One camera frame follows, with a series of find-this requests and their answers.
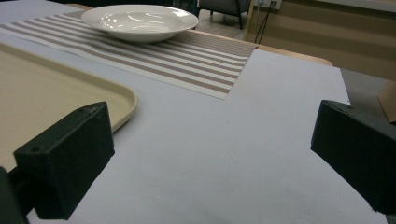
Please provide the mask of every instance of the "table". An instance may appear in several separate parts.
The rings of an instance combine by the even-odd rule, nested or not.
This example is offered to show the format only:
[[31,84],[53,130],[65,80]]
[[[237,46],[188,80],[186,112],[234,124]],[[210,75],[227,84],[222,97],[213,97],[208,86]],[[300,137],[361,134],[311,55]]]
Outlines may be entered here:
[[[0,22],[75,10],[4,2]],[[67,223],[386,223],[309,149],[320,101],[348,104],[338,68],[254,50],[220,100],[9,35],[0,41],[139,96],[114,134],[116,155]]]
[[[81,9],[84,9],[84,10],[91,9],[91,7],[83,6],[81,4],[70,3],[70,4],[67,4],[67,5],[70,6],[70,7],[77,7],[77,8],[81,8]],[[196,31],[196,30],[189,30],[189,32],[198,33],[198,34],[202,33],[200,31]],[[232,39],[230,37],[225,37],[225,36],[222,36],[222,38],[227,39],[227,40],[232,40],[232,41],[235,41],[235,42],[240,42],[241,41],[241,40]],[[272,47],[269,47],[269,46],[253,44],[253,43],[251,43],[251,45],[255,46],[257,49],[262,49],[262,50],[270,51],[270,52],[273,52],[273,53],[288,55],[290,57],[299,58],[299,59],[303,59],[303,60],[308,60],[310,62],[332,65],[332,63],[329,62],[328,60],[325,60],[325,59],[322,59],[322,58],[318,58],[318,57],[313,57],[313,56],[302,54],[302,53],[297,53],[297,52],[293,52],[293,51],[289,51],[289,50],[285,50],[285,49],[276,49],[276,48],[272,48]]]

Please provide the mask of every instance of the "gray stripe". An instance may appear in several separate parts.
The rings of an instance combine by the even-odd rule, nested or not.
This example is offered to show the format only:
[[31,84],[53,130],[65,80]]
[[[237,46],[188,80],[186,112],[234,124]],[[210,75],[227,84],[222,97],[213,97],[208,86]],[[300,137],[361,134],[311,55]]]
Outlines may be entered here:
[[63,17],[61,17],[59,15],[56,15],[56,16],[53,16],[53,17],[46,17],[46,18],[54,20],[54,21],[58,21],[58,22],[61,22],[61,23],[65,23],[65,24],[68,24],[68,25],[78,26],[78,27],[80,27],[82,29],[87,29],[88,28],[89,30],[93,30],[93,31],[97,32],[97,30],[85,25],[84,23],[82,23],[80,21],[78,21],[78,23],[81,23],[81,24],[75,24],[75,21],[73,21],[73,22],[66,21]]
[[[65,23],[65,22],[62,22],[62,21],[53,19],[53,18],[51,18],[51,17],[46,17],[46,19],[47,19],[47,20],[51,20],[51,21],[57,21],[57,22]],[[105,34],[105,33],[100,34],[100,33],[97,32],[96,34],[94,34],[93,32],[90,32],[90,29],[87,29],[86,27],[82,27],[82,28],[84,28],[84,29],[81,30],[81,29],[77,29],[77,28],[72,28],[72,27],[70,27],[70,26],[61,25],[61,24],[59,24],[59,23],[54,23],[54,22],[50,22],[50,21],[44,21],[44,20],[42,20],[42,19],[35,19],[34,21],[39,21],[39,22],[41,22],[41,23],[46,23],[46,24],[49,24],[49,25],[54,25],[54,26],[57,26],[57,27],[62,27],[62,28],[64,28],[65,30],[72,30],[72,31],[75,31],[75,32],[77,32],[77,33],[83,33],[83,34],[86,34],[86,35],[96,35],[96,36],[98,36],[98,37],[105,37],[105,38],[109,38],[109,39],[116,40],[116,37],[112,37],[112,36],[110,36],[110,35],[108,35],[108,34]]]
[[[241,63],[245,63],[246,62],[246,59],[235,59],[233,57],[229,57],[229,56],[226,56],[226,55],[223,55],[223,54],[219,54],[219,53],[216,53],[216,52],[208,52],[208,51],[199,50],[199,49],[195,49],[195,48],[188,47],[188,46],[180,46],[178,44],[175,44],[173,41],[164,41],[163,43],[158,43],[157,46],[161,47],[163,49],[177,50],[177,51],[180,51],[180,52],[183,52],[183,53],[186,53],[186,54],[190,54],[191,56],[195,56],[195,57],[202,57],[202,55],[198,54],[198,53],[193,53],[191,51],[186,51],[185,49],[189,49],[189,50],[193,50],[193,51],[197,51],[197,52],[202,52],[202,53],[205,53],[205,54],[210,54],[210,55],[213,55],[215,57],[220,57],[220,58],[224,58],[224,59],[228,59],[228,60],[239,61]],[[227,64],[233,65],[233,66],[241,66],[241,63],[231,63],[231,62],[224,61],[222,59],[214,58],[214,57],[211,57],[210,60],[214,61],[214,64],[216,64],[216,62],[219,62],[219,63],[227,63]]]
[[[178,57],[178,58],[184,59],[184,60],[189,60],[189,59],[187,59],[187,58],[185,58],[185,57],[182,57],[182,56],[180,56],[180,55],[178,55],[178,54],[171,53],[171,52],[168,52],[168,51],[164,51],[164,50],[163,50],[163,49],[172,49],[172,48],[168,48],[168,47],[166,47],[166,46],[160,46],[160,45],[157,45],[156,47],[158,47],[158,48],[156,48],[156,52],[159,52],[159,53],[162,53],[162,54],[167,54],[167,55],[170,55],[170,56],[173,56],[173,57]],[[150,48],[150,47],[145,47],[144,45],[139,46],[139,48],[141,48],[141,49],[149,49],[149,50],[152,50],[152,48]],[[181,49],[181,48],[179,48],[179,49],[172,49],[172,50],[177,50],[177,51],[179,51],[179,52],[182,52],[182,53],[185,53],[185,54],[188,54],[188,55],[191,55],[191,56],[200,57],[200,58],[205,58],[205,59],[211,60],[211,61],[217,61],[217,62],[219,62],[219,63],[227,63],[227,64],[232,65],[232,66],[242,66],[242,64],[240,64],[240,63],[229,63],[229,62],[225,62],[225,61],[223,61],[223,60],[215,60],[215,59],[213,59],[213,58],[206,57],[206,56],[203,56],[203,55],[200,55],[200,54],[194,54],[194,53],[191,53],[191,52],[187,52],[187,51],[185,51],[185,50],[183,50],[183,49]],[[239,69],[239,68],[231,68],[231,67],[228,67],[228,66],[220,65],[220,64],[218,64],[218,63],[208,63],[208,62],[206,62],[206,61],[204,61],[204,60],[200,60],[200,59],[196,59],[196,60],[194,60],[194,61],[197,62],[197,63],[203,63],[203,64],[208,65],[208,66],[217,67],[217,68],[224,69],[224,70],[228,70],[228,71],[231,71],[231,72],[240,72],[240,71],[241,71],[241,69]],[[181,63],[181,64],[185,64],[185,65],[187,65],[187,66],[192,66],[192,65],[189,65],[188,63],[182,63],[182,62],[180,62],[180,61],[176,61],[176,62]],[[207,72],[215,73],[215,74],[218,74],[218,75],[221,75],[221,76],[224,76],[224,77],[231,77],[231,78],[237,78],[237,77],[238,77],[238,76],[236,76],[236,75],[231,75],[231,74],[222,73],[222,72],[219,72],[219,71],[214,71],[214,70],[211,70],[211,69],[205,68],[205,67],[200,67],[200,69],[206,70]]]
[[42,39],[42,40],[45,40],[45,41],[50,42],[52,44],[57,44],[59,46],[63,46],[63,47],[66,47],[66,48],[79,49],[81,51],[84,51],[86,53],[89,53],[89,54],[91,54],[93,56],[96,56],[96,57],[99,57],[99,58],[102,58],[102,59],[110,60],[110,61],[115,62],[115,63],[125,64],[125,65],[128,65],[128,66],[135,67],[135,68],[138,68],[138,69],[141,69],[141,70],[145,70],[145,71],[148,71],[148,72],[151,72],[151,73],[154,73],[154,74],[158,74],[158,75],[161,75],[161,76],[164,76],[164,77],[174,78],[176,80],[183,81],[183,82],[186,82],[186,83],[190,83],[190,84],[193,84],[193,85],[196,85],[196,86],[204,87],[204,88],[207,88],[209,90],[219,91],[219,92],[223,92],[223,93],[228,93],[229,92],[229,90],[221,88],[221,87],[217,87],[217,86],[210,85],[210,84],[207,84],[207,83],[204,83],[204,82],[196,81],[196,80],[193,80],[193,79],[190,79],[190,78],[180,77],[180,76],[176,76],[176,75],[173,75],[173,74],[170,74],[170,73],[165,73],[163,71],[160,71],[160,70],[157,70],[157,69],[152,69],[152,68],[146,67],[146,66],[141,65],[141,64],[131,63],[131,62],[127,62],[127,61],[122,60],[122,59],[113,58],[113,57],[107,56],[105,54],[95,52],[95,51],[90,50],[90,49],[85,49],[85,48],[83,48],[81,46],[69,45],[69,44],[66,44],[66,43],[63,43],[63,42],[60,42],[60,41],[56,41],[54,39],[46,38],[46,37],[41,36],[41,35],[35,35],[35,34],[28,33],[28,32],[24,32],[22,30],[16,30],[16,29],[13,29],[11,27],[7,27],[4,24],[1,24],[0,27],[3,28],[3,29],[9,30],[11,32],[15,32],[15,33],[22,34],[22,35],[29,35],[31,37]]
[[75,19],[81,19],[82,14],[86,12],[85,10],[81,10],[81,11],[76,11],[76,12],[68,12],[68,13],[64,13],[65,16],[68,17],[72,17]]
[[242,57],[250,56],[251,52],[255,49],[254,45],[243,42],[226,40],[222,37],[202,35],[192,32],[183,32],[175,36],[174,40],[181,43],[191,44],[206,49],[213,49]]

